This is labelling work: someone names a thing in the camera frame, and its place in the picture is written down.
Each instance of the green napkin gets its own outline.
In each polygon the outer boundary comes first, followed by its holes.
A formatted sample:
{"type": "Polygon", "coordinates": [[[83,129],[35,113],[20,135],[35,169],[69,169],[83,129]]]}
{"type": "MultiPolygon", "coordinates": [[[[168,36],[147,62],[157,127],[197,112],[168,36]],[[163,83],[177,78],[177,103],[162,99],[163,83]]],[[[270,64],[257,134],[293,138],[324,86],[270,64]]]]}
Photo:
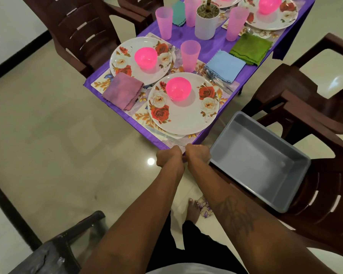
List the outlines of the green napkin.
{"type": "Polygon", "coordinates": [[[178,1],[173,5],[173,24],[178,27],[183,26],[185,23],[185,4],[178,1]]]}
{"type": "Polygon", "coordinates": [[[249,65],[260,65],[272,42],[255,35],[244,33],[230,51],[233,56],[249,65]]]}

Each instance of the person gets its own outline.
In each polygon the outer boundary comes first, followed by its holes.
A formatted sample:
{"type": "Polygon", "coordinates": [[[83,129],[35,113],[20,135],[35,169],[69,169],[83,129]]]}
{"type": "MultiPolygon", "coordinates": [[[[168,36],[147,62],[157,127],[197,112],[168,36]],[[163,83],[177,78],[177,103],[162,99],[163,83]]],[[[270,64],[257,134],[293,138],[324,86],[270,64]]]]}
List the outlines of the person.
{"type": "Polygon", "coordinates": [[[300,241],[208,165],[210,151],[188,144],[159,151],[161,167],[151,185],[128,207],[100,241],[80,274],[333,274],[300,241]],[[183,159],[246,269],[224,246],[195,226],[199,216],[189,200],[183,224],[185,250],[170,231],[170,209],[184,172],[183,159]]]}

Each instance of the potted plant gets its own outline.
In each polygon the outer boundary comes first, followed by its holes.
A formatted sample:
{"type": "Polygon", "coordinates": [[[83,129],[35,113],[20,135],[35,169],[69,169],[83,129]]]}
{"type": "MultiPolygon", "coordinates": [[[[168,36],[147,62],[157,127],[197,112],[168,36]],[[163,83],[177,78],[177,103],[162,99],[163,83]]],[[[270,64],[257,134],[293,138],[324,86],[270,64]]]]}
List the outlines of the potted plant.
{"type": "Polygon", "coordinates": [[[215,35],[220,9],[207,0],[197,8],[195,35],[202,40],[211,39],[215,35]]]}

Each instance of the black pants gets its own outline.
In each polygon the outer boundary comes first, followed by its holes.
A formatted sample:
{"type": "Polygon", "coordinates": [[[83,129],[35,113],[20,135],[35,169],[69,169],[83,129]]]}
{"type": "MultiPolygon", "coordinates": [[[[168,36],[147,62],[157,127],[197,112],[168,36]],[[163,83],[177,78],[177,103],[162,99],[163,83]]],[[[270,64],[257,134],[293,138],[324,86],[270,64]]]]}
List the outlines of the black pants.
{"type": "Polygon", "coordinates": [[[182,226],[185,250],[178,249],[170,231],[170,223],[169,213],[146,272],[176,263],[200,263],[236,274],[248,274],[227,246],[202,234],[189,220],[185,221],[182,226]]]}

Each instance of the blue napkin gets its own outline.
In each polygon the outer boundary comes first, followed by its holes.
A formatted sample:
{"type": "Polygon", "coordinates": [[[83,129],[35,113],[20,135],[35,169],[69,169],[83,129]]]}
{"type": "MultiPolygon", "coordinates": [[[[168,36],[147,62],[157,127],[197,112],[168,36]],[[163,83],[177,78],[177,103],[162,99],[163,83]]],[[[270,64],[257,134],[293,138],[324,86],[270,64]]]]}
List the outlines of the blue napkin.
{"type": "Polygon", "coordinates": [[[245,62],[241,59],[219,50],[206,64],[205,68],[210,70],[220,80],[231,84],[244,65],[245,62]]]}
{"type": "Polygon", "coordinates": [[[173,24],[178,27],[183,26],[185,23],[185,4],[178,1],[173,5],[173,24]]]}

